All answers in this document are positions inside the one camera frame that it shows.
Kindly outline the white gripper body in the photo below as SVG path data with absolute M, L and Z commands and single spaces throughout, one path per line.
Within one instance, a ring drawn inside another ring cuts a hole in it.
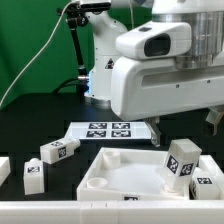
M 111 107 L 125 121 L 224 104 L 224 53 L 212 66 L 177 70 L 172 59 L 121 57 L 111 78 Z

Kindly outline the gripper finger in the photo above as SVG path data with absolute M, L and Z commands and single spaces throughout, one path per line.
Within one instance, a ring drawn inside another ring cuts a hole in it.
M 217 134 L 218 124 L 224 117 L 224 109 L 221 107 L 211 107 L 206 117 L 206 128 L 211 136 Z
M 151 143 L 155 147 L 160 146 L 161 132 L 158 127 L 159 122 L 160 122 L 159 117 L 151 117 L 145 120 L 145 123 L 151 132 Z

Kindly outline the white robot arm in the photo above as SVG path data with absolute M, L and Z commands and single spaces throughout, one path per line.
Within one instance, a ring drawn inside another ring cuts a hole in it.
M 124 121 L 143 120 L 160 144 L 159 117 L 224 106 L 224 0 L 133 0 L 152 10 L 128 30 L 89 13 L 95 64 L 85 100 Z

